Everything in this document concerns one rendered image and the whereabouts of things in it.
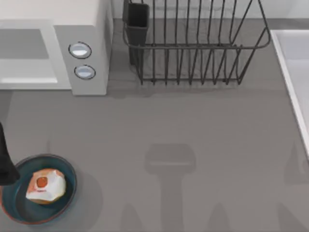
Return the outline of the round microwave knob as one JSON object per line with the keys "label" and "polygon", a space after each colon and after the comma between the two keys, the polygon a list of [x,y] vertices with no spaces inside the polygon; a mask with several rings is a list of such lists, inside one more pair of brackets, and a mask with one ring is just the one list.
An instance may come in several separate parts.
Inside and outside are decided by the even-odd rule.
{"label": "round microwave knob", "polygon": [[96,76],[96,71],[89,65],[82,65],[74,68],[74,74],[82,80],[90,80]]}
{"label": "round microwave knob", "polygon": [[69,53],[77,59],[86,59],[91,56],[92,49],[91,47],[83,42],[77,42],[70,44],[68,47]]}

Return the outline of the black cutlery holder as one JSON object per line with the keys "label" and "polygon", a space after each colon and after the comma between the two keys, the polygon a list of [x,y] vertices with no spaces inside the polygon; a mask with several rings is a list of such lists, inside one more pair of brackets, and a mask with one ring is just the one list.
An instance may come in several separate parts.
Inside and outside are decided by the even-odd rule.
{"label": "black cutlery holder", "polygon": [[129,62],[136,65],[139,52],[143,50],[146,43],[147,31],[149,28],[150,7],[146,3],[134,3],[131,0],[124,0],[123,23],[128,38]]}

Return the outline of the pale microwave oven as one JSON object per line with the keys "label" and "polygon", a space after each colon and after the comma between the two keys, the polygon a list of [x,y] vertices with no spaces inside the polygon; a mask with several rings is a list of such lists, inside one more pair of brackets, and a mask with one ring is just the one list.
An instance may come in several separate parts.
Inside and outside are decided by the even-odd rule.
{"label": "pale microwave oven", "polygon": [[[111,0],[0,0],[0,90],[70,90],[104,96],[113,40]],[[70,44],[92,49],[74,58]],[[89,65],[90,80],[74,74]]]}

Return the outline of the white and orange snack bag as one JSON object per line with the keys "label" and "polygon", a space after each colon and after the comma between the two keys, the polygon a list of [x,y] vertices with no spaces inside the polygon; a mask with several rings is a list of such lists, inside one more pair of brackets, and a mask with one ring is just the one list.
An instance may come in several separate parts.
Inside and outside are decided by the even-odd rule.
{"label": "white and orange snack bag", "polygon": [[64,196],[66,180],[57,169],[42,169],[34,172],[30,179],[26,198],[37,204],[51,204]]}

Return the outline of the white sink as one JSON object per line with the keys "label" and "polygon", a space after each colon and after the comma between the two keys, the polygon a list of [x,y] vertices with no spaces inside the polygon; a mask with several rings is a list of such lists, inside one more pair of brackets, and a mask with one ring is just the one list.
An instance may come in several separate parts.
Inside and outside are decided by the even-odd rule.
{"label": "white sink", "polygon": [[270,33],[309,160],[309,29]]}

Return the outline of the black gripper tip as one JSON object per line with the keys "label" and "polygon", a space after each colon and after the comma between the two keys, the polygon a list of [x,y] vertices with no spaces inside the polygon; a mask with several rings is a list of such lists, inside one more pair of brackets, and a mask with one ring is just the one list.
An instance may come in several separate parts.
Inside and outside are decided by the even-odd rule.
{"label": "black gripper tip", "polygon": [[10,158],[3,126],[0,122],[0,186],[12,185],[19,179],[20,174]]}

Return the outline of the dark blue bowl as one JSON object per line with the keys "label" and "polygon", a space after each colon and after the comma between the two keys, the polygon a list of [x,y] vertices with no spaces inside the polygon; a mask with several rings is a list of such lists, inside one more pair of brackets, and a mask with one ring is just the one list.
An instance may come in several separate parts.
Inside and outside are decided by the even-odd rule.
{"label": "dark blue bowl", "polygon": [[[13,221],[25,225],[42,225],[68,212],[77,191],[77,175],[74,167],[61,156],[40,154],[27,157],[16,165],[20,179],[13,185],[0,188],[0,206]],[[26,198],[32,174],[45,168],[61,171],[66,181],[66,192],[51,204],[37,204]]]}

